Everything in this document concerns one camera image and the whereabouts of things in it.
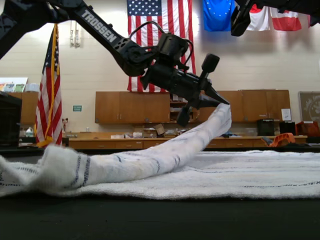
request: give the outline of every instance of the green exit sign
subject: green exit sign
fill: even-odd
[[[81,112],[82,111],[82,105],[73,105],[73,111],[74,112]]]

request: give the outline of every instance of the blue flag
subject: blue flag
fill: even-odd
[[[204,30],[231,31],[231,15],[234,9],[234,0],[203,0]]]

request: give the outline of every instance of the orange object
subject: orange object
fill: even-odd
[[[280,135],[276,136],[273,141],[267,137],[262,137],[262,141],[264,141],[271,148],[280,147],[284,140],[287,140],[287,142],[289,144],[296,143],[295,136],[292,133],[280,134]]]
[[[297,135],[305,135],[308,137],[320,137],[320,130],[318,122],[316,121],[302,121],[295,125],[295,132]]]

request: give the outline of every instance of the white towel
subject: white towel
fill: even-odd
[[[199,152],[229,127],[230,109],[221,105],[206,123],[146,150],[89,157],[51,146],[38,164],[0,159],[0,196],[41,191],[156,200],[320,197],[319,153]]]
[[[33,190],[61,195],[98,184],[134,181],[173,172],[186,165],[230,126],[230,106],[220,104],[203,124],[145,150],[87,156],[69,148],[49,146],[37,164],[12,163],[1,157],[0,196]]]

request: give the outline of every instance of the black robotic arm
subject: black robotic arm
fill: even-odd
[[[220,103],[229,104],[213,89],[207,78],[215,70],[219,57],[207,55],[200,77],[187,73],[188,67],[180,59],[192,42],[161,29],[163,34],[157,46],[141,47],[130,38],[119,35],[111,24],[105,23],[83,0],[6,0],[0,15],[0,59],[25,33],[47,23],[68,20],[77,21],[97,39],[128,76],[143,76],[141,81],[144,88],[152,83],[185,98],[188,103],[177,119],[180,125],[188,123],[192,107],[199,109],[217,107]]]

